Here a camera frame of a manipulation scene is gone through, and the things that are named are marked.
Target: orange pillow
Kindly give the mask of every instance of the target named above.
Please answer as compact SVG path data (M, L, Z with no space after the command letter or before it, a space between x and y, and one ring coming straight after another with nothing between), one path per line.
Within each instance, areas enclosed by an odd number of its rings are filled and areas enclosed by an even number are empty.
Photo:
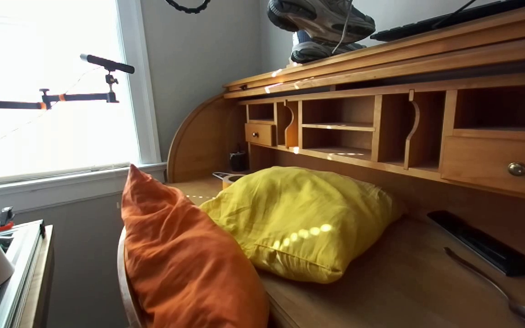
M181 189L130 166L121 215L127 271L149 326L267 326L252 262Z

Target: yellow pillow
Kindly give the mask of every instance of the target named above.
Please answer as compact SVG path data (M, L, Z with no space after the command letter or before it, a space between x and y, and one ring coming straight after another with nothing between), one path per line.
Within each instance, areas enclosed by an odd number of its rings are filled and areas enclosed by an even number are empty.
M269 168L201 206L247 257L287 279L329 284L402 217L382 188L333 171Z

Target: small drawer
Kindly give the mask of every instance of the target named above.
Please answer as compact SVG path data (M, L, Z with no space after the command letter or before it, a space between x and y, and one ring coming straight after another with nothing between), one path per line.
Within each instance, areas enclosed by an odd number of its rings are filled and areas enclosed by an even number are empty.
M449 137L442 175L449 180L525 195L525 140Z
M267 122L247 122L245 138L251 144L276 146L276 126Z

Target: wooden desk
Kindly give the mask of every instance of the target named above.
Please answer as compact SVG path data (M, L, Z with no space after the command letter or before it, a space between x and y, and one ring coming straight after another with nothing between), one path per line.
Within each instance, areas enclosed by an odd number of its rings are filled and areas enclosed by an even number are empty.
M218 179L172 186L196 204L221 189ZM515 226L506 220L500 230ZM525 302L525 277L502 275L418 213L391 226L334 284L304 284L269 273L262 279L280 326L524 326L500 293L446 255L448 246Z

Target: window sill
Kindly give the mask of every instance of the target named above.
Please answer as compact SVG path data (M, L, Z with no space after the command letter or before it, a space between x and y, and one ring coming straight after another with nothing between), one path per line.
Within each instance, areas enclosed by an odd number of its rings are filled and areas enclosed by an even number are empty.
M158 180L165 180L167 164L139 164L139 168ZM121 193L129 177L129 168L81 173L32 182L0 184L0 209L14 206L17 213L59 204L70 204L110 193Z

